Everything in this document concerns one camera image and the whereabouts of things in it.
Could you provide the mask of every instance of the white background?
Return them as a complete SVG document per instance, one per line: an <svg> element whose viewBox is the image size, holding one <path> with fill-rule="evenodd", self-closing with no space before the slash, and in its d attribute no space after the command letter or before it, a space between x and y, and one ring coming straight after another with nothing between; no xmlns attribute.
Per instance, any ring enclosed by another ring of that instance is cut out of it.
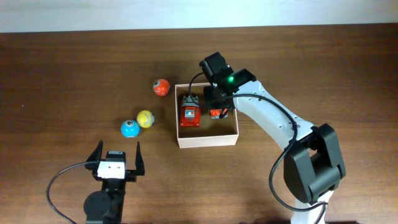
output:
<svg viewBox="0 0 398 224"><path fill-rule="evenodd" d="M398 0L0 0L0 32L398 22Z"/></svg>

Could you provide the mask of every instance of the red ball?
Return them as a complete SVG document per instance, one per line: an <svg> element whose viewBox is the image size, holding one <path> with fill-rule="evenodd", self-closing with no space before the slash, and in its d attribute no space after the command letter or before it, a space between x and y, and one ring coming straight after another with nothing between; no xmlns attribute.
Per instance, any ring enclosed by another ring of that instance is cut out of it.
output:
<svg viewBox="0 0 398 224"><path fill-rule="evenodd" d="M153 87L156 95L158 96L165 96L169 93L170 90L170 83L167 80L160 79L156 80Z"/></svg>

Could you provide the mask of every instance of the open box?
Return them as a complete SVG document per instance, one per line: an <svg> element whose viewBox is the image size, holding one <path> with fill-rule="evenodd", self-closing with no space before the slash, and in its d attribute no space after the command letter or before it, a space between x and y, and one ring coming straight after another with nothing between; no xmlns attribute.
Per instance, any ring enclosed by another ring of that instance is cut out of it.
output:
<svg viewBox="0 0 398 224"><path fill-rule="evenodd" d="M175 86L175 119L177 124L177 141L181 149L189 147L233 146L239 136L236 109L228 113L227 118L212 119L204 108L203 87L209 83L194 83L191 86L193 96L199 96L200 127L180 127L180 106L182 97L188 96L189 84Z"/></svg>

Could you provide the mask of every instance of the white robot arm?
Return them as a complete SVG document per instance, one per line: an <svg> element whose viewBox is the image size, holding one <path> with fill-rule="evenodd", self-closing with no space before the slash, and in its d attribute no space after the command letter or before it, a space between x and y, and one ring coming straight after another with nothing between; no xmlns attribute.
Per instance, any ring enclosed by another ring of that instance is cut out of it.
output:
<svg viewBox="0 0 398 224"><path fill-rule="evenodd" d="M218 52L199 65L211 83L203 90L207 109L236 108L259 124L282 149L269 180L276 199L294 211L291 223L324 223L327 202L346 174L333 128L327 124L315 127L293 114L253 74L246 69L234 72ZM308 150L317 152L310 157ZM282 159L284 180L296 198L295 207L284 203L273 189L272 176Z"/></svg>

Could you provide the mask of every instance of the yellow ball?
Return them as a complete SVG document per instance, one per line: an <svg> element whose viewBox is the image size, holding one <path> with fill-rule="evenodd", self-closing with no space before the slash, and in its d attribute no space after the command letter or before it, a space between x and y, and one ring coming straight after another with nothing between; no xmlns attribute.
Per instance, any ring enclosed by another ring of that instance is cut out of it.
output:
<svg viewBox="0 0 398 224"><path fill-rule="evenodd" d="M149 128L155 121L154 115L147 110L143 110L137 115L137 123L143 128Z"/></svg>

